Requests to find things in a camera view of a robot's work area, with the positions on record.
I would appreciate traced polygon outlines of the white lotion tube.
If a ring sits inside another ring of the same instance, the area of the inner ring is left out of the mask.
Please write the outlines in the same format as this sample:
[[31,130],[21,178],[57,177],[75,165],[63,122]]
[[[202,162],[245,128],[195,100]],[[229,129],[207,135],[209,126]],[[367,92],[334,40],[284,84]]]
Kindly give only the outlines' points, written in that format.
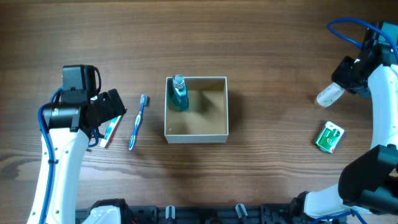
[[333,82],[317,95],[314,104],[322,108],[329,107],[338,100],[344,92],[344,88]]

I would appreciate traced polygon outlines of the green soap box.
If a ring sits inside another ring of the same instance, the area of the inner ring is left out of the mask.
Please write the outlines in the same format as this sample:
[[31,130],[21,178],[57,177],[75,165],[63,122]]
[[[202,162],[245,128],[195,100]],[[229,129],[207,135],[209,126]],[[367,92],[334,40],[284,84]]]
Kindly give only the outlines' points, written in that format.
[[332,154],[344,133],[343,128],[327,121],[315,140],[315,145],[321,151]]

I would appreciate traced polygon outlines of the blue mouthwash bottle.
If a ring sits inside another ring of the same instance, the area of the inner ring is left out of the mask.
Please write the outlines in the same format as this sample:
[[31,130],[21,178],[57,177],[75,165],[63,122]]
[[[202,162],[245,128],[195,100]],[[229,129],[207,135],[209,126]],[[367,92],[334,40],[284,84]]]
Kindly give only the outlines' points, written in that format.
[[188,90],[183,75],[172,77],[172,88],[174,92],[174,102],[180,111],[189,109]]

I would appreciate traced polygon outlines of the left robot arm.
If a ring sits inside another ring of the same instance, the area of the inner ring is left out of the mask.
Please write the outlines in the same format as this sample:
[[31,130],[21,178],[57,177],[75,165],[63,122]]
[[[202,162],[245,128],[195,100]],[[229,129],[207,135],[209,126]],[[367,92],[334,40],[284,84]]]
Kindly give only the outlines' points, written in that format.
[[62,86],[38,110],[39,179],[28,223],[74,223],[80,169],[98,128],[126,113],[117,90],[101,91],[93,65],[65,65]]

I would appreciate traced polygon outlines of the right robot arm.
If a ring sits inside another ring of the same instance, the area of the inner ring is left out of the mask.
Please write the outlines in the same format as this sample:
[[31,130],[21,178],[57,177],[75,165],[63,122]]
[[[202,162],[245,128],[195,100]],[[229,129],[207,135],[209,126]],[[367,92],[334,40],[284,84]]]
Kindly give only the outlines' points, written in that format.
[[315,98],[326,108],[344,92],[372,100],[373,136],[368,152],[347,165],[337,184],[303,192],[287,209],[291,222],[319,223],[362,213],[397,215],[397,25],[346,17],[328,23],[339,38],[354,44],[357,58],[346,56],[332,83]]

